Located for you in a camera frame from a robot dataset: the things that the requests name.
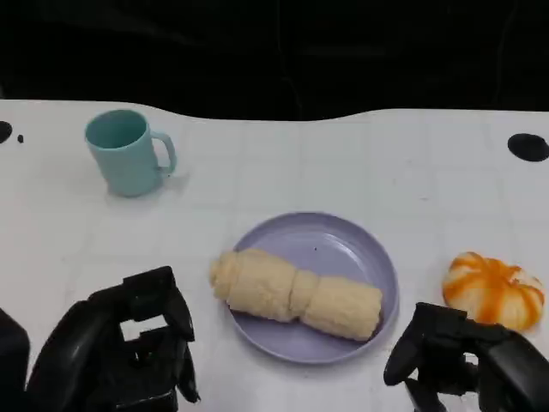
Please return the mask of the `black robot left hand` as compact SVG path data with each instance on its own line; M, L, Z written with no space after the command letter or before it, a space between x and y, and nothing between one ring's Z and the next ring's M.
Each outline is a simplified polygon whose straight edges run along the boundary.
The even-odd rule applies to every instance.
M27 382L33 411L176 411L201 400L189 307L172 268L129 276L76 302Z

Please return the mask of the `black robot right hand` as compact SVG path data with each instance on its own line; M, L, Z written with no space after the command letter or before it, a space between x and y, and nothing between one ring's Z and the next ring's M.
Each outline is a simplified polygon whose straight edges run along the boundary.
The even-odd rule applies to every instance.
M443 411L439 395L473 392L482 411L546 411L548 361L523 335L464 311L417 303L383 372L416 411Z

